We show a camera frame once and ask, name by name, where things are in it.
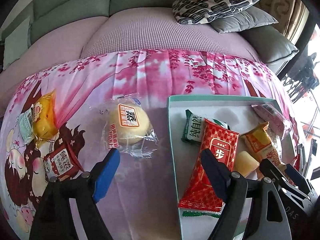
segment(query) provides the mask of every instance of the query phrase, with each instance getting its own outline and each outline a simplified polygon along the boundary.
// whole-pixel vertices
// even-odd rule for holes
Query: tray
[[[231,130],[242,134],[252,130],[262,122],[251,107],[252,104],[262,103],[271,103],[281,112],[276,100],[271,98],[225,95],[177,95],[169,97],[169,130],[177,202],[182,198],[188,185],[200,149],[199,145],[191,145],[181,141],[186,123],[185,110],[189,109],[194,114],[224,121],[229,124]],[[244,142],[239,139],[237,153],[243,150],[248,151]],[[295,153],[289,135],[282,141],[282,152],[283,161],[294,158]],[[257,179],[256,172],[254,171],[247,178]],[[250,205],[251,200],[247,199],[236,235],[244,232],[249,216]],[[208,239],[218,219],[211,216],[183,217],[182,213],[185,210],[186,209],[178,208],[181,238],[183,240]]]

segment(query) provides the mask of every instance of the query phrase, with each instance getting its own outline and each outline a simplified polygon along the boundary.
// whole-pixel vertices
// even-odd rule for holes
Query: blue gripper pad
[[[93,201],[98,203],[100,199],[104,198],[107,194],[111,181],[116,173],[120,163],[120,152],[116,149],[110,150],[108,162],[105,164],[102,172],[95,181],[94,192],[92,195]]]

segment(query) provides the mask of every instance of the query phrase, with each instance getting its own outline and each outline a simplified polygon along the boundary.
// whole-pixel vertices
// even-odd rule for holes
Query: sofa backrest
[[[31,44],[61,26],[95,16],[109,17],[119,11],[137,7],[172,7],[175,0],[33,0],[3,30],[4,40],[30,16]]]

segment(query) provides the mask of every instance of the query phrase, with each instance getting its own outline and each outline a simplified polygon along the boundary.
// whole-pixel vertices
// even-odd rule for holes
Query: pink floral tablecloth
[[[55,90],[59,133],[39,150],[24,145],[18,116],[42,95]],[[107,196],[98,203],[115,240],[179,239],[177,200],[169,143],[167,99],[180,94],[218,94],[274,98],[294,127],[292,103],[278,78],[261,63],[203,51],[140,50],[88,57],[29,76],[17,89],[0,133],[0,187],[5,216],[21,239],[28,239],[47,185],[43,158],[67,141],[85,171],[101,150],[105,123],[99,106],[111,98],[139,93],[159,137],[150,159],[121,155]],[[71,202],[79,239],[86,239],[76,204]]]

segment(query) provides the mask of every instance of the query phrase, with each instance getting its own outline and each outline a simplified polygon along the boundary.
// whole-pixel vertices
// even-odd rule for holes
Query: black and white patterned pillow
[[[259,0],[176,0],[172,11],[180,24],[204,24],[233,16]]]

